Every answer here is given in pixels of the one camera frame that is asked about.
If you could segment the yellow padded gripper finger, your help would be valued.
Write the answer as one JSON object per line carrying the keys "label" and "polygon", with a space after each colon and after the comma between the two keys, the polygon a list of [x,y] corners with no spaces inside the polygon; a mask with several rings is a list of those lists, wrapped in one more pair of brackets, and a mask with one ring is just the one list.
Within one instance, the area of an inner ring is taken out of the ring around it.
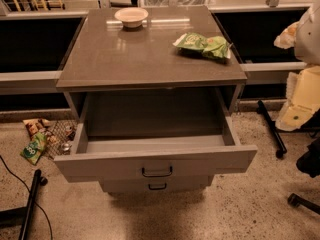
{"label": "yellow padded gripper finger", "polygon": [[290,72],[287,78],[286,102],[276,119],[276,127],[284,131],[300,129],[320,109],[320,67]]}

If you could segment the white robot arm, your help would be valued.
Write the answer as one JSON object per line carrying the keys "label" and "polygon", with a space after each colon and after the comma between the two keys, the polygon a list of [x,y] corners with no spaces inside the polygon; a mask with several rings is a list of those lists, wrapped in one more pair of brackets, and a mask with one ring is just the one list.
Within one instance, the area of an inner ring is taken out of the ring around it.
{"label": "white robot arm", "polygon": [[280,130],[294,131],[320,109],[320,3],[313,3],[298,22],[285,28],[274,45],[293,48],[295,57],[306,64],[299,73],[289,73],[286,102],[275,123]]}

